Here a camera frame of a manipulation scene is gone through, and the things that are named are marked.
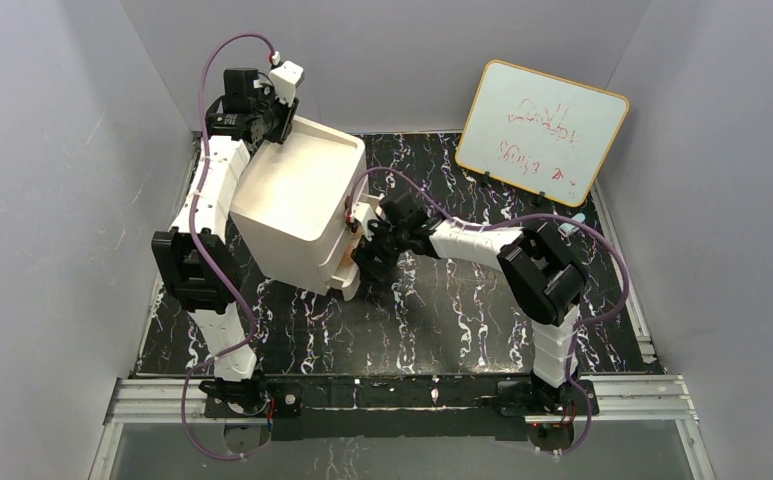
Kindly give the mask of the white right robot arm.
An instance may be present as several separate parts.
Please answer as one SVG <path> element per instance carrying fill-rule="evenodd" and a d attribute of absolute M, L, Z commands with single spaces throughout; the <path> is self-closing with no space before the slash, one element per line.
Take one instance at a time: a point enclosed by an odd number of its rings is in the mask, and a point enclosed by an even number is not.
<path fill-rule="evenodd" d="M 539 223 L 492 229 L 447 219 L 428 214 L 407 194 L 357 201 L 347 224 L 362 236 L 351 258 L 367 281 L 386 281 L 405 252 L 502 273 L 532 323 L 533 376 L 551 388 L 573 377 L 577 362 L 571 347 L 587 275 L 554 227 Z"/>

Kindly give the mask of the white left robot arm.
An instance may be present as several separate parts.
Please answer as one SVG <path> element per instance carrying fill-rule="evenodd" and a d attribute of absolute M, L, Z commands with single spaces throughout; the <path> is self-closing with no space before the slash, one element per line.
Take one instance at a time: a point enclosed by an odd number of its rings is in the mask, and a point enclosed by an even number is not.
<path fill-rule="evenodd" d="M 248 380 L 257 364 L 247 343 L 257 322 L 251 310 L 238 310 L 241 275 L 226 241 L 233 196 L 252 156 L 290 134 L 303 79 L 303 68 L 291 61 L 268 72 L 224 71 L 223 94 L 212 103 L 199 99 L 202 158 L 184 205 L 151 240 L 165 290 L 198 326 L 220 381 Z"/>

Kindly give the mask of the white bottom drawer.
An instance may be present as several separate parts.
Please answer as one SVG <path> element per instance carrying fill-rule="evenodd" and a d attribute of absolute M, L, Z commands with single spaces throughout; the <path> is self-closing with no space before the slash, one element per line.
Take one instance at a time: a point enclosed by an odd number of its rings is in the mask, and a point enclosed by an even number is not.
<path fill-rule="evenodd" d="M 361 232 L 343 231 L 328 259 L 319 266 L 325 285 L 339 291 L 345 301 L 354 298 L 361 283 L 360 269 L 351 258 L 361 238 Z"/>

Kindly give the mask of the white three-drawer organizer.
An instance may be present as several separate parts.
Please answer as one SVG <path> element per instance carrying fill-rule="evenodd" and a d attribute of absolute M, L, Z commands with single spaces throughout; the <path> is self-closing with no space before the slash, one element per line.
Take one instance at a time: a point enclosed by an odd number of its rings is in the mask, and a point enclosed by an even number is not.
<path fill-rule="evenodd" d="M 297 116 L 283 144 L 263 142 L 234 194 L 230 215 L 262 274 L 319 295 L 319 266 L 345 223 L 345 200 L 366 168 L 355 136 Z"/>

